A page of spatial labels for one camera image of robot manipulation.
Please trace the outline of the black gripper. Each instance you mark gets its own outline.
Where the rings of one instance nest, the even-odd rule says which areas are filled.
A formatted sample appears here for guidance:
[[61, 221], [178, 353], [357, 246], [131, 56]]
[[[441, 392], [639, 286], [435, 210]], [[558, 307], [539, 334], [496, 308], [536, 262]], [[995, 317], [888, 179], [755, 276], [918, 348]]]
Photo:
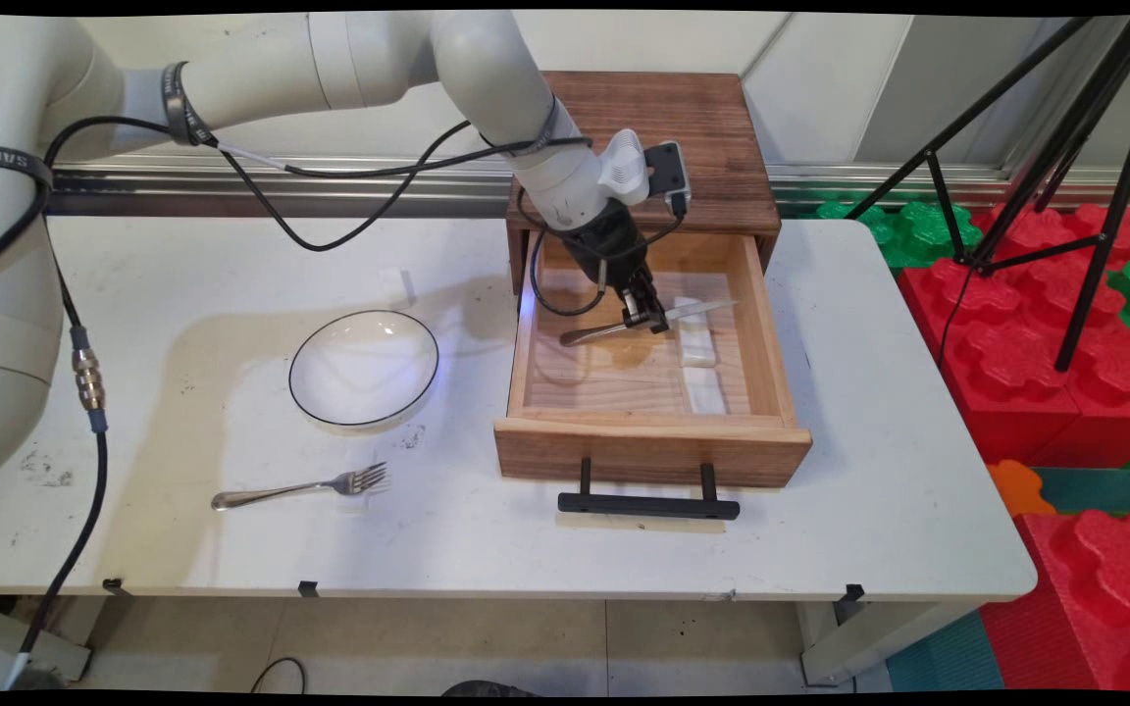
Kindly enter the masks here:
[[664, 333], [670, 326], [653, 274], [647, 268], [647, 245], [627, 204], [610, 198], [596, 219], [574, 229], [560, 230], [585, 277], [623, 296], [624, 325], [631, 330]]

